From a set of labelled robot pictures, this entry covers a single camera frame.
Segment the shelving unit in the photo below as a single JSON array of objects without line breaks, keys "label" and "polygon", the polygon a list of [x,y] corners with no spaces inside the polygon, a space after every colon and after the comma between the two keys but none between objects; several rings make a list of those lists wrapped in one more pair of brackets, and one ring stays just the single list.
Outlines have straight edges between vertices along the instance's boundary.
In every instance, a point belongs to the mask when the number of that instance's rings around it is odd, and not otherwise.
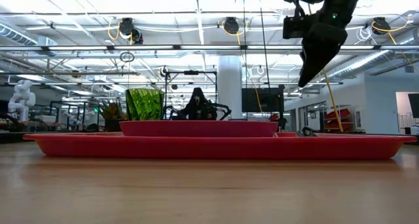
[{"label": "shelving unit", "polygon": [[[354,120],[351,105],[337,105],[337,110],[342,123],[343,131],[353,132]],[[323,109],[323,113],[325,113],[323,120],[325,132],[339,132],[340,128],[333,107]]]}]

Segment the black monitor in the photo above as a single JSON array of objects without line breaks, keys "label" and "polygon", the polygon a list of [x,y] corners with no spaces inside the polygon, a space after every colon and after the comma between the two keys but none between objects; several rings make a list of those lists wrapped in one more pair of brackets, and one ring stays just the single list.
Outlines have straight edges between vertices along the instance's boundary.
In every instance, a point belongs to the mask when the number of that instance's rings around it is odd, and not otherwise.
[{"label": "black monitor", "polygon": [[262,112],[283,111],[283,88],[243,88],[242,89],[242,111],[248,113],[259,113],[261,109],[257,101],[256,90],[259,95]]},{"label": "black monitor", "polygon": [[419,119],[419,94],[409,94],[410,107],[415,119]]}]

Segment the television screen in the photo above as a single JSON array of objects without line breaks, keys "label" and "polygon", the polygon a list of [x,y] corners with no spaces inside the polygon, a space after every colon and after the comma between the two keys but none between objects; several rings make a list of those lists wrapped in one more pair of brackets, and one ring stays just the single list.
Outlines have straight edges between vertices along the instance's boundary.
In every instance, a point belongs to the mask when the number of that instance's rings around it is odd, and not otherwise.
[{"label": "television screen", "polygon": [[409,94],[410,107],[415,119],[419,119],[419,94]]}]

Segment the small red tray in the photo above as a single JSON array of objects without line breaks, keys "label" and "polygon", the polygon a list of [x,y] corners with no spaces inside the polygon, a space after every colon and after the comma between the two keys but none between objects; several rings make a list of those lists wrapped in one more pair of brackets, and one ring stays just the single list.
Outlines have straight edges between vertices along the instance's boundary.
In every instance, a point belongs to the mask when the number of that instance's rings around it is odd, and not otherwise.
[{"label": "small red tray", "polygon": [[26,134],[42,152],[66,157],[143,159],[389,159],[411,136],[318,134],[272,138],[168,138],[99,134]]},{"label": "small red tray", "polygon": [[168,137],[272,137],[278,123],[252,121],[124,121],[125,136]]}]

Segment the white column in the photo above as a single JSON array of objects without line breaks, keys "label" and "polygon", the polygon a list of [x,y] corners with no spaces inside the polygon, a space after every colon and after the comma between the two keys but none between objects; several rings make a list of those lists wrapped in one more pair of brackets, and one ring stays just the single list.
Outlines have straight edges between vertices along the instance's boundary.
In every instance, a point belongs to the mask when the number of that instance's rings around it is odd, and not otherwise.
[{"label": "white column", "polygon": [[239,56],[220,56],[218,61],[219,103],[227,105],[232,119],[242,118],[242,62]]}]

